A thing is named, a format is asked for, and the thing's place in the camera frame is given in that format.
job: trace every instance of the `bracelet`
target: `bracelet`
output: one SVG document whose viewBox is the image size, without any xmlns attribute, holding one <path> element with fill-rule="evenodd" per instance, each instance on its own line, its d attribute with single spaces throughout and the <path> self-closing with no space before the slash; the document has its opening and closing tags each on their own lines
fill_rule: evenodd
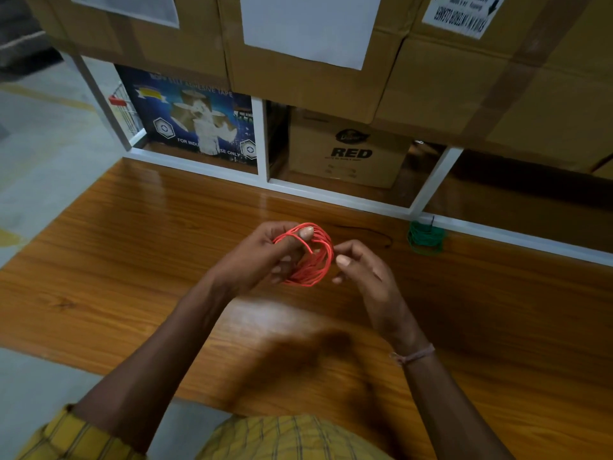
<svg viewBox="0 0 613 460">
<path fill-rule="evenodd" d="M 428 347 L 421 349 L 410 355 L 407 355 L 406 357 L 403 357 L 402 355 L 398 355 L 395 352 L 392 352 L 391 354 L 389 354 L 389 356 L 393 358 L 393 360 L 398 364 L 398 366 L 404 366 L 415 360 L 419 360 L 420 358 L 423 358 L 425 356 L 428 356 L 434 353 L 434 350 L 435 350 L 434 346 L 430 344 Z"/>
</svg>

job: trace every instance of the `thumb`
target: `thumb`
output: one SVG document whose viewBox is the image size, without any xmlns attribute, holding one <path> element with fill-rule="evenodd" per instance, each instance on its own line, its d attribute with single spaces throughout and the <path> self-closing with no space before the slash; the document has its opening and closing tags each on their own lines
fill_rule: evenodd
<svg viewBox="0 0 613 460">
<path fill-rule="evenodd" d="M 313 227 L 308 226 L 308 227 L 303 227 L 296 234 L 302 240 L 304 240 L 305 242 L 308 242 L 309 240 L 313 238 L 313 232 L 314 232 Z M 296 239 L 293 235 L 288 235 L 284 237 L 283 239 L 281 239 L 276 244 L 274 244 L 273 247 L 275 251 L 275 257 L 277 259 L 281 259 L 284 256 L 289 255 L 294 250 L 302 246 L 303 246 L 303 243 L 300 240 Z"/>
<path fill-rule="evenodd" d="M 375 274 L 363 263 L 355 261 L 347 255 L 337 255 L 337 266 L 345 275 L 356 283 L 362 294 L 372 293 L 372 291 L 381 285 L 381 281 Z"/>
</svg>

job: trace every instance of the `person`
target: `person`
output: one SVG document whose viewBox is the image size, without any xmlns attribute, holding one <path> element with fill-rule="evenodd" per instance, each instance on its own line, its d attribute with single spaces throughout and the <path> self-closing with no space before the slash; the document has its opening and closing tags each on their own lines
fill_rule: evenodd
<svg viewBox="0 0 613 460">
<path fill-rule="evenodd" d="M 226 305 L 266 276 L 287 278 L 302 243 L 281 233 L 297 223 L 261 224 L 182 297 L 153 335 L 76 405 L 40 428 L 19 460 L 144 458 L 181 380 Z M 305 241 L 313 228 L 299 231 Z M 357 240 L 334 247 L 340 273 L 353 281 L 374 329 L 402 357 L 406 381 L 440 459 L 508 459 L 509 450 L 457 386 L 403 300 L 389 267 Z M 200 460 L 388 459 L 366 440 L 332 423 L 296 417 L 231 417 L 203 447 Z"/>
</svg>

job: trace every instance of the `torn white paper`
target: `torn white paper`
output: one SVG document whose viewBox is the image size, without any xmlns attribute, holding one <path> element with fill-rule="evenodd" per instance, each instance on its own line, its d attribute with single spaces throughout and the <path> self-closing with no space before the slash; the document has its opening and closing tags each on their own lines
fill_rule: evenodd
<svg viewBox="0 0 613 460">
<path fill-rule="evenodd" d="M 381 0 L 240 0 L 245 45 L 362 69 Z"/>
<path fill-rule="evenodd" d="M 142 21 L 179 28 L 174 0 L 72 0 L 75 3 L 111 13 L 124 14 Z"/>
<path fill-rule="evenodd" d="M 481 38 L 504 0 L 430 0 L 422 22 Z"/>
</svg>

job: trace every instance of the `red wire coil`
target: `red wire coil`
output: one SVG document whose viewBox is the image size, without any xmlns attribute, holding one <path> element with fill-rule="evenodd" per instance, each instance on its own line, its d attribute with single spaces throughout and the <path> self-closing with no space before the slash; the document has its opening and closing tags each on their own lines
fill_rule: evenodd
<svg viewBox="0 0 613 460">
<path fill-rule="evenodd" d="M 311 242 L 318 243 L 321 246 L 317 252 L 313 252 L 311 247 L 309 247 L 309 244 L 302 240 L 297 234 L 297 232 L 301 229 L 310 226 L 313 228 L 313 238 L 311 239 Z M 316 285 L 324 278 L 324 276 L 326 276 L 326 273 L 332 264 L 332 258 L 334 256 L 332 239 L 317 224 L 303 223 L 296 226 L 294 229 L 290 229 L 289 231 L 281 234 L 273 240 L 273 243 L 279 242 L 288 235 L 300 240 L 300 242 L 302 242 L 302 244 L 308 250 L 309 255 L 305 255 L 302 260 L 298 262 L 294 273 L 292 273 L 292 275 L 284 282 L 286 284 L 305 287 Z"/>
</svg>

